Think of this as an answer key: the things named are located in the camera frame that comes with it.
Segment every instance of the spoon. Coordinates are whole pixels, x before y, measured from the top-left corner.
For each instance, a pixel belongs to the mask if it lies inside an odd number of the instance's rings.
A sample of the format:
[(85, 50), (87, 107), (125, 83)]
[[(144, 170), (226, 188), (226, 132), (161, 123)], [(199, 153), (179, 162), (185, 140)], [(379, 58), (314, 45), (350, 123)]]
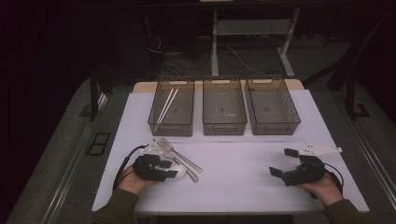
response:
[(172, 166), (169, 169), (166, 169), (165, 171), (177, 171), (177, 174), (175, 176), (175, 178), (180, 178), (183, 175), (186, 174), (186, 167), (184, 165), (176, 165), (176, 166)]

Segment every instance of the hand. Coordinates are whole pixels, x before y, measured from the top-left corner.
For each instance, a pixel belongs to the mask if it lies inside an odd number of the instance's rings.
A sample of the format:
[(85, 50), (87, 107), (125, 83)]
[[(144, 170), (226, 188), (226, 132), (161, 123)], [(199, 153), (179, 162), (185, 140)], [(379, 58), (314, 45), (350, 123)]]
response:
[(307, 192), (314, 193), (325, 206), (344, 199), (334, 180), (329, 174), (325, 174), (319, 182), (302, 184), (298, 187)]
[(134, 173), (132, 166), (127, 167), (121, 174), (118, 189), (125, 189), (134, 194), (140, 194), (146, 187), (155, 185), (158, 182), (152, 180), (144, 180)]

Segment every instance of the forearm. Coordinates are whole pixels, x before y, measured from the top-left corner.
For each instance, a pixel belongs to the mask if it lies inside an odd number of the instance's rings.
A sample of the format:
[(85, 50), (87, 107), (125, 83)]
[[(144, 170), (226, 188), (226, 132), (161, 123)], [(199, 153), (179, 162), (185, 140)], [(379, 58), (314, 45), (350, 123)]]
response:
[(108, 203), (93, 214), (92, 224), (134, 223), (134, 206), (138, 200), (132, 192), (115, 189)]
[(367, 224), (371, 223), (350, 200), (341, 200), (323, 210), (332, 224)]

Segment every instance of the fork handle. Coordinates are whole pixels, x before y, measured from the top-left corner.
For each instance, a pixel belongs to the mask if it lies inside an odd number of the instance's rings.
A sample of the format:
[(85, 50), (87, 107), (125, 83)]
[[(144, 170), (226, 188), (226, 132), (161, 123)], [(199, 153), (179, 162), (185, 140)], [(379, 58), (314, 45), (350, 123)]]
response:
[(203, 170), (201, 169), (201, 167), (197, 166), (195, 163), (193, 163), (192, 161), (190, 161), (189, 159), (185, 158), (184, 156), (182, 156), (180, 153), (176, 152), (174, 150), (174, 152), (181, 158), (183, 159), (188, 165), (190, 165), (192, 168), (194, 168), (196, 171), (198, 171), (199, 173), (201, 173)]
[[(174, 159), (174, 161), (177, 163), (177, 164), (179, 164), (179, 165), (184, 165), (183, 164), (183, 162), (181, 162), (180, 160), (178, 160), (178, 159)], [(189, 169), (189, 167), (187, 167), (187, 166), (185, 166), (186, 167), (186, 172), (187, 172), (187, 174), (191, 177), (191, 179), (192, 179), (192, 181), (194, 182), (194, 183), (196, 183), (196, 182), (198, 182), (198, 176), (192, 171), (192, 170), (190, 170)]]

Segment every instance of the metal utensil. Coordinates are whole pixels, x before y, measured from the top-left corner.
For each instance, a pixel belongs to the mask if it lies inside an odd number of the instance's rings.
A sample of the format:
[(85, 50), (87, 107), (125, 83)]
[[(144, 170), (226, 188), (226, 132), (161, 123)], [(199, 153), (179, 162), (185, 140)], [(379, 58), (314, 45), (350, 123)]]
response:
[(170, 144), (168, 141), (166, 141), (166, 139), (164, 139), (163, 137), (161, 137), (158, 140), (158, 143), (166, 148), (168, 151), (170, 152), (175, 152), (181, 159), (183, 159), (188, 165), (190, 165), (192, 168), (194, 168), (196, 171), (198, 171), (199, 173), (201, 173), (203, 170), (201, 169), (201, 167), (199, 167), (198, 165), (196, 165), (195, 163), (193, 163), (192, 161), (190, 161), (189, 159), (185, 158), (183, 155), (181, 155), (180, 153), (178, 153), (175, 148), (172, 146), (172, 144)]
[[(168, 158), (168, 159), (174, 161), (175, 163), (177, 163), (177, 164), (179, 164), (179, 165), (184, 165), (183, 162), (181, 162), (180, 160), (178, 160), (170, 151), (168, 151), (165, 147), (161, 146), (161, 144), (159, 144), (159, 147), (163, 149), (163, 155), (164, 155), (166, 158)], [(187, 174), (190, 176), (190, 178), (192, 179), (192, 181), (193, 181), (194, 183), (198, 182), (198, 176), (197, 176), (192, 170), (190, 170), (189, 167), (187, 167), (186, 165), (184, 165), (184, 166), (186, 167), (186, 172), (187, 172)]]

